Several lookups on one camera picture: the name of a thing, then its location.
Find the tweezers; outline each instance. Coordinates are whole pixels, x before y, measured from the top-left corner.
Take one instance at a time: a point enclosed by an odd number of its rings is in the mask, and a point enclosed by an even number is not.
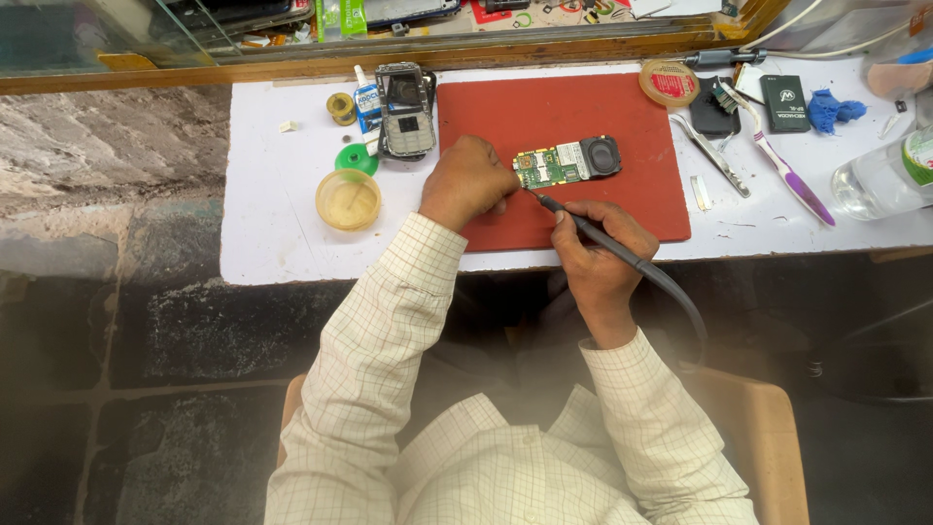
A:
[[[710,144],[708,140],[706,140],[705,136],[698,134],[697,131],[693,129],[693,126],[687,122],[687,119],[684,119],[680,115],[668,115],[668,118],[671,121],[679,124],[680,127],[684,129],[684,134],[687,135],[687,138],[690,139],[690,142],[695,144],[696,147],[703,152],[703,155],[705,155],[711,163],[719,168],[719,171],[722,172],[722,175],[726,176],[726,179],[729,180],[732,186],[734,186],[743,197],[748,198],[748,196],[752,194],[752,192],[745,186],[745,183],[742,182],[739,176],[735,175],[735,172],[732,171],[732,168],[729,166],[729,163],[726,162],[726,159],[722,158],[722,155],[720,155],[719,152],[716,151],[716,148],[714,148],[713,145]]]

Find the person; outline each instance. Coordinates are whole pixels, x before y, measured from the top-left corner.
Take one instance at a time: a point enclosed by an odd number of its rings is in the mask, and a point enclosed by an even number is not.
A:
[[[633,321],[640,276],[581,245],[564,212],[551,241],[592,337],[563,351],[582,355],[596,395],[574,387],[545,431],[510,425],[477,393],[399,453],[419,364],[439,339],[467,245],[458,232],[480,213],[503,213],[519,187],[481,138],[462,136],[440,156],[418,212],[321,333],[303,407],[282,432],[287,457],[269,480],[268,525],[756,523],[716,428]],[[644,259],[658,249],[616,205],[566,209],[601,221]]]

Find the white table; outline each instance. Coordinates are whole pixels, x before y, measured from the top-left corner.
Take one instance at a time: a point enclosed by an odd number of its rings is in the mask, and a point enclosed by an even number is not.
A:
[[[808,101],[808,91],[830,87],[840,100],[860,100],[869,106],[861,120],[838,125],[837,136],[816,130],[769,135],[778,153],[829,208],[838,224],[835,228],[822,224],[780,181],[752,142],[753,124],[746,113],[742,113],[743,131],[730,142],[725,157],[751,190],[748,199],[743,199],[672,124],[692,238],[663,244],[657,259],[686,261],[933,245],[933,210],[860,221],[845,216],[830,193],[829,179],[838,166],[897,140],[912,125],[913,100],[908,101],[908,113],[887,139],[878,139],[878,132],[895,113],[894,104],[873,96],[858,79],[860,61],[769,58],[761,66],[768,73],[800,75]],[[638,69],[637,64],[618,64],[453,71],[438,77],[439,82],[459,82]],[[700,73],[701,77],[711,75]],[[288,87],[273,87],[271,82],[234,84],[220,256],[221,274],[230,284],[359,277],[383,252],[408,213],[417,209],[422,184],[438,159],[436,150],[419,163],[381,161],[374,178],[383,193],[383,206],[376,223],[365,232],[341,233],[318,217],[314,192],[318,182],[333,171],[334,158],[345,146],[341,138],[350,135],[354,142],[360,140],[356,125],[341,127],[331,120],[325,101],[334,92],[353,92],[355,87],[354,82]],[[759,108],[767,119],[763,107]],[[676,112],[688,114],[686,109]],[[299,130],[280,134],[282,121],[296,121]],[[500,152],[506,157],[512,153]],[[705,179],[714,202],[712,210],[703,212],[696,205],[689,176],[697,174]],[[558,264],[552,249],[542,249],[468,253],[460,269],[511,270]]]

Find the blue cloth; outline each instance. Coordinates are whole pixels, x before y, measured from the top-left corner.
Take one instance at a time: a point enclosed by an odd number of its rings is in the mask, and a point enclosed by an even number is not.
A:
[[[857,121],[867,111],[868,108],[857,100],[839,102],[829,90],[817,90],[813,92],[813,98],[807,106],[807,118],[818,131],[836,135],[836,129],[833,126],[835,121],[842,123]]]

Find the glue tube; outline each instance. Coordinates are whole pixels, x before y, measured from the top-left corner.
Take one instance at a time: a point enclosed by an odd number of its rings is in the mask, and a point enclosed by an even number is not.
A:
[[[356,119],[359,121],[360,131],[363,132],[366,152],[371,157],[379,148],[379,128],[383,125],[383,109],[379,102],[379,90],[376,88],[376,83],[366,79],[362,67],[355,65],[354,70],[356,80],[359,81],[359,87],[353,93]]]

